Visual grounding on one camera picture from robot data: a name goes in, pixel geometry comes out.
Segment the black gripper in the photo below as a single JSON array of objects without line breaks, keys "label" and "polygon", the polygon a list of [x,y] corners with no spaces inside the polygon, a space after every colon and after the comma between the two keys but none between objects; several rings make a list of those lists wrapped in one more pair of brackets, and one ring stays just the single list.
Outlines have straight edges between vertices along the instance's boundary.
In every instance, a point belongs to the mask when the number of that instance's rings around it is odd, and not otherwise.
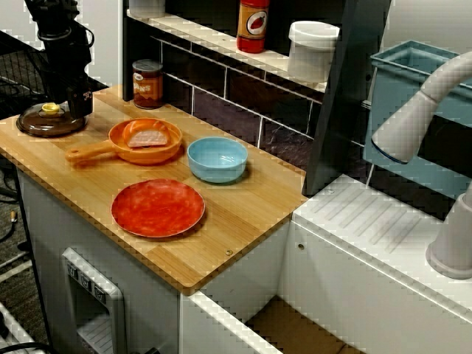
[{"label": "black gripper", "polygon": [[86,117],[93,112],[93,91],[91,82],[78,80],[66,88],[67,102],[71,119]]}]

